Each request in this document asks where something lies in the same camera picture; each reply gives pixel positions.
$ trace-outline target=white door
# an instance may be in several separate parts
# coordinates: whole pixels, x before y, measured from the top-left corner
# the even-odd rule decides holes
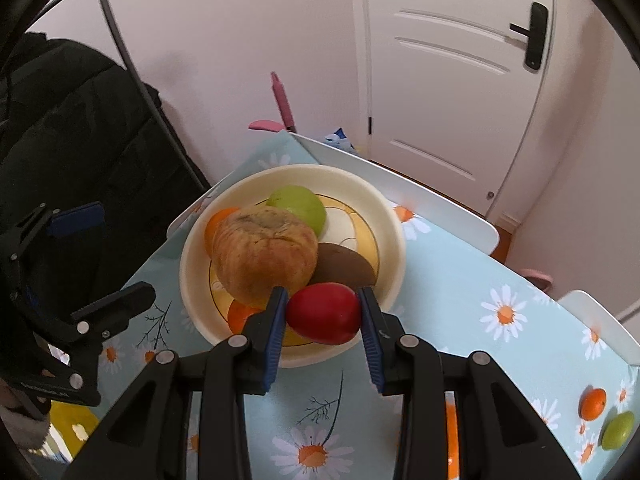
[[[510,31],[533,2],[548,43],[553,0],[369,0],[371,158],[485,214],[540,87]]]

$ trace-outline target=wall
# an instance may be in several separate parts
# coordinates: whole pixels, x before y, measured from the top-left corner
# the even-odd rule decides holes
[[[247,125],[279,120],[270,71],[298,131],[320,138],[359,118],[351,0],[110,0],[145,82],[210,180],[260,141]],[[97,0],[66,0],[32,30],[82,41],[119,60]]]
[[[609,71],[612,30],[590,0],[554,0],[554,28],[540,93],[489,222],[513,232],[545,189]]]
[[[516,232],[509,267],[548,272],[553,297],[579,288],[614,315],[640,297],[639,124],[640,71],[616,36],[601,103]]]

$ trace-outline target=metal pole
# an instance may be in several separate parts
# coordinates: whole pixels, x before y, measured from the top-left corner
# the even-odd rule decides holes
[[[113,16],[113,11],[111,10],[109,0],[100,0],[100,6],[102,7],[102,13],[104,14],[104,19],[107,22],[107,26],[109,27],[111,37],[113,38],[113,41],[116,44],[118,52],[120,53],[120,57],[122,58],[122,61],[124,62],[125,67],[127,67],[127,71],[129,72],[131,78],[133,79],[133,82],[138,88],[138,92],[140,96],[144,99],[145,104],[149,109],[149,112],[158,123],[158,126],[160,126],[160,129],[164,132],[167,140],[173,147],[175,153],[178,155],[178,157],[184,164],[184,167],[187,169],[187,171],[189,172],[189,175],[191,176],[193,181],[196,183],[196,186],[198,186],[198,189],[200,191],[206,191],[207,188],[199,179],[195,171],[193,171],[193,168],[191,167],[191,163],[182,152],[180,144],[174,139],[174,136],[172,136],[171,131],[169,131],[169,128],[164,122],[164,119],[162,118],[162,116],[160,115],[160,112],[158,112],[158,109],[156,108],[156,104],[153,102],[153,99],[149,95],[149,92],[146,90],[145,84],[142,82],[142,79],[140,79],[140,76],[138,75],[138,71],[136,70],[135,65],[133,65],[133,61],[131,60],[131,56],[129,55],[129,51],[127,50],[127,47],[124,44],[124,40],[122,39],[120,30],[118,29],[118,24],[116,23],[116,20]]]

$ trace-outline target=tablecloth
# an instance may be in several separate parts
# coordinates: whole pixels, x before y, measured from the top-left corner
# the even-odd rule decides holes
[[[216,186],[206,203],[249,174],[283,164],[316,164],[288,134],[267,140]],[[180,299],[180,252],[203,204],[132,277],[156,288],[157,299],[127,331],[107,341],[100,356],[97,408],[103,416],[154,352],[181,356],[210,345],[194,329]],[[546,421],[582,478],[601,478],[622,449],[604,451],[598,436],[619,411],[640,415],[638,370],[595,332],[507,267],[444,228],[389,203],[402,219],[406,275],[392,309],[405,330],[438,350],[467,356],[482,349],[498,362]],[[585,389],[604,388],[605,413],[578,416]],[[188,441],[188,473],[195,478],[198,407]],[[362,343],[338,357],[281,368],[265,397],[246,396],[246,429],[254,478],[260,480],[387,480],[392,478],[401,399],[381,397],[369,380]],[[332,424],[331,437],[323,445]]]

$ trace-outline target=floor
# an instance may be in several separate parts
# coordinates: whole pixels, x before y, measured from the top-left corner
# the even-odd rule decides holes
[[[500,241],[498,242],[498,246],[495,248],[495,251],[491,254],[491,257],[504,265],[507,261],[507,254],[509,253],[509,247],[511,246],[512,235],[501,227],[496,226],[496,229],[498,229]]]

